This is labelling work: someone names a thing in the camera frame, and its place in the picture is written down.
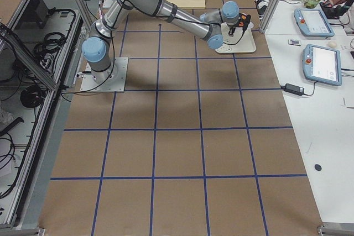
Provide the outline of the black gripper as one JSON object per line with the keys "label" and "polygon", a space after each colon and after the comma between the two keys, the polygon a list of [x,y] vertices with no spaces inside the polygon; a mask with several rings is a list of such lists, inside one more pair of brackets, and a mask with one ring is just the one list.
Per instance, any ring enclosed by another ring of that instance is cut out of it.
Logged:
{"label": "black gripper", "polygon": [[230,25],[230,24],[227,24],[228,28],[229,28],[229,36],[233,37],[234,36],[234,32],[237,28],[237,25]]}

